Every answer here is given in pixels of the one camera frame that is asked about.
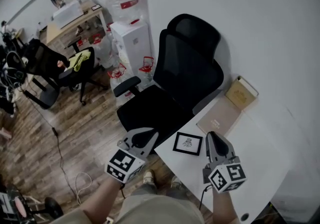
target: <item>chair armrest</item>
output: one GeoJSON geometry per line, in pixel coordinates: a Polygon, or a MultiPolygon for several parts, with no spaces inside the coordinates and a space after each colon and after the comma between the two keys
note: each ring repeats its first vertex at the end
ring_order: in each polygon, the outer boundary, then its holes
{"type": "Polygon", "coordinates": [[[139,77],[133,76],[116,86],[113,90],[113,93],[116,97],[119,97],[130,90],[134,95],[137,95],[139,90],[136,88],[136,85],[138,85],[140,82],[141,80],[139,77]]]}
{"type": "Polygon", "coordinates": [[[65,72],[63,72],[63,73],[60,73],[58,79],[59,80],[64,79],[65,77],[70,75],[73,72],[73,70],[74,70],[73,68],[70,68],[70,69],[66,70],[65,72]]]}

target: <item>yellow-green towel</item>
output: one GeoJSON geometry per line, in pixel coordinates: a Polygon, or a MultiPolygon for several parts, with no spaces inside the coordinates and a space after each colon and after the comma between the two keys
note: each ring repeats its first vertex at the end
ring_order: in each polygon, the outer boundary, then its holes
{"type": "Polygon", "coordinates": [[[81,63],[89,59],[91,52],[89,50],[84,50],[76,53],[74,57],[69,58],[70,65],[68,69],[73,68],[74,71],[78,72],[81,67],[81,63]]]}

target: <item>gray pants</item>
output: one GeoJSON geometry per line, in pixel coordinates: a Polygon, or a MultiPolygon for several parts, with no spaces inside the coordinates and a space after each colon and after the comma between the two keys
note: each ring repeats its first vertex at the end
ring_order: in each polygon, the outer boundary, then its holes
{"type": "MultiPolygon", "coordinates": [[[[157,194],[157,188],[153,185],[143,184],[138,187],[135,191],[132,192],[131,195],[142,195],[142,194],[157,194]]],[[[180,199],[180,200],[188,200],[185,189],[176,189],[175,187],[169,188],[166,191],[166,196],[180,199]]]]}

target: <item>black cable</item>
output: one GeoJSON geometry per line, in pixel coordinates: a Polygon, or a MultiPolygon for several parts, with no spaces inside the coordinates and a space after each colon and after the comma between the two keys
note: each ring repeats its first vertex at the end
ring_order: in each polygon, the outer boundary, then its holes
{"type": "Polygon", "coordinates": [[[121,194],[122,194],[123,198],[125,199],[126,197],[125,197],[125,195],[124,195],[123,189],[121,189],[121,194]]]}
{"type": "Polygon", "coordinates": [[[209,190],[209,188],[211,188],[212,185],[209,185],[209,186],[206,186],[206,188],[202,191],[202,196],[201,196],[201,200],[200,200],[200,206],[199,206],[199,210],[201,209],[201,206],[202,206],[202,200],[203,200],[203,196],[205,194],[205,192],[207,192],[209,190]]]}
{"type": "Polygon", "coordinates": [[[46,121],[46,123],[51,127],[55,137],[57,138],[56,141],[57,141],[57,146],[58,146],[58,151],[59,151],[59,154],[60,154],[60,169],[62,170],[64,176],[65,176],[65,181],[66,183],[68,184],[68,187],[70,188],[71,192],[73,193],[73,195],[75,196],[75,198],[77,199],[77,195],[75,193],[75,191],[72,189],[72,187],[70,186],[70,183],[69,183],[69,178],[64,170],[64,158],[62,157],[62,154],[61,154],[61,150],[60,150],[60,142],[59,142],[59,138],[58,138],[58,133],[56,131],[56,129],[44,118],[44,116],[41,114],[41,112],[37,109],[37,107],[31,102],[30,98],[26,97],[30,103],[32,104],[32,106],[37,110],[37,112],[41,115],[41,117],[43,118],[43,120],[46,121]]]}

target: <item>white storage box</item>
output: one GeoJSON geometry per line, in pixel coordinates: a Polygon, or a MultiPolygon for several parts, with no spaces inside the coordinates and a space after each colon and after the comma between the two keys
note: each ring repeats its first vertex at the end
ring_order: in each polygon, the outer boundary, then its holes
{"type": "Polygon", "coordinates": [[[84,12],[82,11],[80,3],[78,1],[72,1],[54,12],[53,20],[56,26],[61,29],[83,14],[84,12]]]}
{"type": "Polygon", "coordinates": [[[120,59],[137,75],[143,65],[143,57],[151,56],[148,24],[142,20],[133,25],[114,22],[110,28],[120,59]]]}

